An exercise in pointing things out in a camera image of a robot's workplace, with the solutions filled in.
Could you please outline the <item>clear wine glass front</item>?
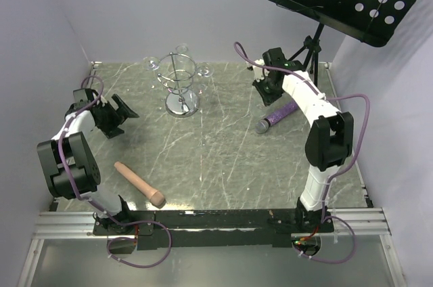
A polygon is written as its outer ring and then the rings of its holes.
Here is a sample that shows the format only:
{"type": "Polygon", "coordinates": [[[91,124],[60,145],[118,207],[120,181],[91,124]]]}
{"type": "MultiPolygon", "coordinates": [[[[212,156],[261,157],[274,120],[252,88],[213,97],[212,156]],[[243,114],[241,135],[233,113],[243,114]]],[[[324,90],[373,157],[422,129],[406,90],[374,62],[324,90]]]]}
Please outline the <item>clear wine glass front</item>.
{"type": "Polygon", "coordinates": [[[208,86],[205,85],[205,84],[199,83],[199,84],[197,85],[197,93],[198,93],[200,96],[205,96],[205,95],[206,95],[206,92],[207,92],[207,89],[208,89],[208,86]]]}

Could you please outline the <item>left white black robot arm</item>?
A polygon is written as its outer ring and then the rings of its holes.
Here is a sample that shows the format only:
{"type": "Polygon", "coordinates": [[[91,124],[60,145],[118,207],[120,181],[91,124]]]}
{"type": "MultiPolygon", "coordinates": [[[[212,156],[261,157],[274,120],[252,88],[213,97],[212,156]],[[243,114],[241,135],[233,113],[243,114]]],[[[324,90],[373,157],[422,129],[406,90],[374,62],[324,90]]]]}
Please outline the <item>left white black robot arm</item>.
{"type": "Polygon", "coordinates": [[[99,221],[108,221],[116,233],[126,234],[133,228],[134,218],[121,196],[101,186],[101,173],[87,136],[95,128],[108,139],[119,136],[124,133],[119,126],[139,115],[116,94],[112,99],[117,107],[94,89],[77,89],[73,96],[60,131],[37,145],[48,190],[55,198],[90,204],[99,221]]]}

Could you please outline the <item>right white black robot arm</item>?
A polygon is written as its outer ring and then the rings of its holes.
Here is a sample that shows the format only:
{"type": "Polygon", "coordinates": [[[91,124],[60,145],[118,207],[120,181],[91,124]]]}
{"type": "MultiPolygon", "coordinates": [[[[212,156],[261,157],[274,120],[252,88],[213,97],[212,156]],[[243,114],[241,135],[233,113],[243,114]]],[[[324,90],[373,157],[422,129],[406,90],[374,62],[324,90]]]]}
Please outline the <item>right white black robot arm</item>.
{"type": "Polygon", "coordinates": [[[280,47],[263,53],[251,66],[252,85],[265,106],[287,93],[310,126],[305,155],[310,167],[295,223],[301,231],[311,231],[326,220],[329,178],[335,175],[352,152],[354,119],[326,100],[297,60],[289,61],[280,47]]]}

